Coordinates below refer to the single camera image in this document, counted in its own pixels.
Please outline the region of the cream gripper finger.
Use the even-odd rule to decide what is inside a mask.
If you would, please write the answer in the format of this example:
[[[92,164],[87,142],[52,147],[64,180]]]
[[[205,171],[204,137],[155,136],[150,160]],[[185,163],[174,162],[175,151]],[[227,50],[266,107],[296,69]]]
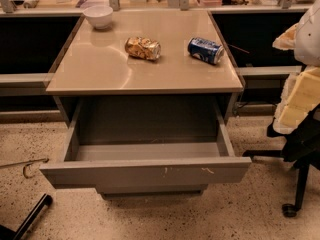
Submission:
[[[292,25],[272,43],[272,47],[279,50],[293,50],[295,48],[295,34],[298,24]]]
[[[320,104],[320,68],[307,67],[299,75],[290,74],[277,105],[273,129],[290,134]]]

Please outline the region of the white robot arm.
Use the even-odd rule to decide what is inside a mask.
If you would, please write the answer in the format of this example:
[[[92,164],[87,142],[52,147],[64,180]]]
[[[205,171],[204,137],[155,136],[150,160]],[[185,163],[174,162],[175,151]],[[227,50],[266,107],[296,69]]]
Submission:
[[[306,65],[303,72],[290,74],[277,105],[273,129],[290,134],[320,104],[320,18],[309,9],[300,21],[275,39],[273,48],[293,50],[294,58]]]

